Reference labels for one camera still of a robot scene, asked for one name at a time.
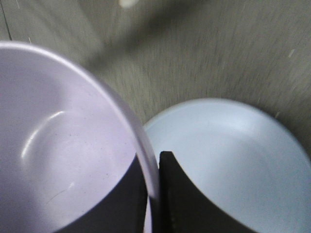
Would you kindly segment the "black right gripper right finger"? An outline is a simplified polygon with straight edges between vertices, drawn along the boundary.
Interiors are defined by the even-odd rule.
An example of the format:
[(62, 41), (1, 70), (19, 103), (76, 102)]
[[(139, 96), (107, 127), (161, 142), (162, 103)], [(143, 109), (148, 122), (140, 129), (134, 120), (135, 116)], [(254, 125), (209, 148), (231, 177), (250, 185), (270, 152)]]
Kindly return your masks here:
[(252, 233), (206, 198), (171, 151), (160, 153), (159, 177), (163, 233)]

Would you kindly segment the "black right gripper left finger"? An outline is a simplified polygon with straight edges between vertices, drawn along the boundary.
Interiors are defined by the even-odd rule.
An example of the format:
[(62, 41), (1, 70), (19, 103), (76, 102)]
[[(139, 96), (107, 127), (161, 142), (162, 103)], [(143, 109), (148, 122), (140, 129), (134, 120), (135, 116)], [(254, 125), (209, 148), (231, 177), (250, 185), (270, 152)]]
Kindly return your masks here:
[(141, 166), (134, 157), (111, 192), (60, 233), (141, 233), (144, 229), (147, 189)]

